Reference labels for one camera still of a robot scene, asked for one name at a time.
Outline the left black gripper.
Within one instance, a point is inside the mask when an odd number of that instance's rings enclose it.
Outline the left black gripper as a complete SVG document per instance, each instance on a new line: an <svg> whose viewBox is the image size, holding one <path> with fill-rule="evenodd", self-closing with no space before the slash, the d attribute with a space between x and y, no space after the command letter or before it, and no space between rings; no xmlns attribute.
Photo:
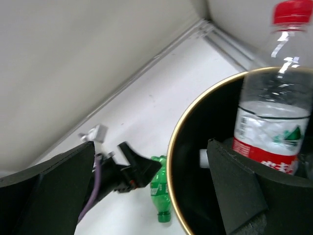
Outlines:
<svg viewBox="0 0 313 235"><path fill-rule="evenodd" d="M126 193L145 188L161 169L162 164L136 153L128 143L118 145L128 165L120 165L114 158L102 153L95 155L93 179L97 196L107 196L112 191Z"/></svg>

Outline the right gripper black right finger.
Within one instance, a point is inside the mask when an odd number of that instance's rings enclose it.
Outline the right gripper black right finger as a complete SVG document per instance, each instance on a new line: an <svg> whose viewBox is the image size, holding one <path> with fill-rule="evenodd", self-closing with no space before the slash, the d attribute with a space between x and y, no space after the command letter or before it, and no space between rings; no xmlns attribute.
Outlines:
<svg viewBox="0 0 313 235"><path fill-rule="evenodd" d="M244 157L210 139L209 169L228 235L311 235L313 182Z"/></svg>

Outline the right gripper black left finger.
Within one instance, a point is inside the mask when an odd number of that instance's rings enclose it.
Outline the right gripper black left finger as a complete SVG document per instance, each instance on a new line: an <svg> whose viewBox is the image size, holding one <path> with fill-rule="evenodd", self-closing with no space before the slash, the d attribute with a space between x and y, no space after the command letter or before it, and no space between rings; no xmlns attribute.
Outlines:
<svg viewBox="0 0 313 235"><path fill-rule="evenodd" d="M94 143L0 180L2 235L72 235L83 209L94 161Z"/></svg>

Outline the green plastic bottle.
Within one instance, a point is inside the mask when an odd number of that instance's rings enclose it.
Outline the green plastic bottle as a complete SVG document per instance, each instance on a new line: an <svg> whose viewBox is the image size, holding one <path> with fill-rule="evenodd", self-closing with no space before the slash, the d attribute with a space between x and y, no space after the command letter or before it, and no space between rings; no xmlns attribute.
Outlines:
<svg viewBox="0 0 313 235"><path fill-rule="evenodd" d="M161 168L150 182L151 199L157 209L159 223L168 223L171 221L172 205L167 184L167 157L164 155L153 156L152 160L161 163Z"/></svg>

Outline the clear bottle red label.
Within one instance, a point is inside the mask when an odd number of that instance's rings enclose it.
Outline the clear bottle red label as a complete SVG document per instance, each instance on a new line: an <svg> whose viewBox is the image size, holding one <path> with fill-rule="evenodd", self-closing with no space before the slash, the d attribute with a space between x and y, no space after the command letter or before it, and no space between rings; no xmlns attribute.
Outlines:
<svg viewBox="0 0 313 235"><path fill-rule="evenodd" d="M286 0L273 12L273 30L245 75L232 148L294 174L313 109L310 0Z"/></svg>

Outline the dark bin with gold rim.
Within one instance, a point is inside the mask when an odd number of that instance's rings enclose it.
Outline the dark bin with gold rim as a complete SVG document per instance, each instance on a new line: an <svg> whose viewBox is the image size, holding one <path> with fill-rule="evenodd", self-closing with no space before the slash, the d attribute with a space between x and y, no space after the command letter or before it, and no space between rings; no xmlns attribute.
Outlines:
<svg viewBox="0 0 313 235"><path fill-rule="evenodd" d="M177 217L189 235L226 235L209 169L207 145L214 139L231 149L245 74L218 82L184 112L167 153L167 182Z"/></svg>

